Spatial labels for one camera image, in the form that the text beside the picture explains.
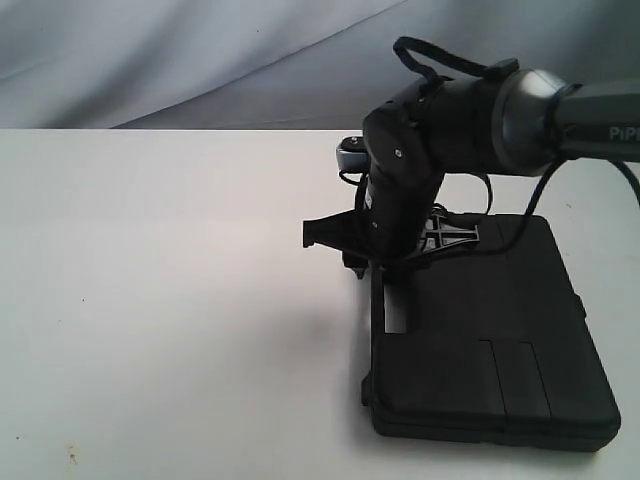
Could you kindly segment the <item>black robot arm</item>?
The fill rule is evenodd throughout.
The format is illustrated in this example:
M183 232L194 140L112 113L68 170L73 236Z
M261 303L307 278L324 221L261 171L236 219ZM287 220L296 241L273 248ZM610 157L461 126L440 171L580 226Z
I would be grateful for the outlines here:
M478 232L435 203L448 174L537 177L580 158L621 172L639 159L637 80L570 84L514 60L465 79L427 71L337 148L354 207L302 226L304 247L342 252L356 273L415 271L477 255Z

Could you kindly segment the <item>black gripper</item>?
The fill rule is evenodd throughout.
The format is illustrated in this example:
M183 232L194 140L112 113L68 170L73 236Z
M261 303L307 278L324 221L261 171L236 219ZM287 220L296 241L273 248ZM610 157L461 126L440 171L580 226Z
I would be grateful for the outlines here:
M418 234L417 243L404 256L391 256L374 250L372 241L365 236L358 223L355 210L341 212L302 223L302 247L321 245L340 251L347 257L347 268L352 268L357 278L364 277L367 263L384 267L415 265L430 260L438 254L456 248L473 249L480 242L479 223L482 214L450 212L436 207Z

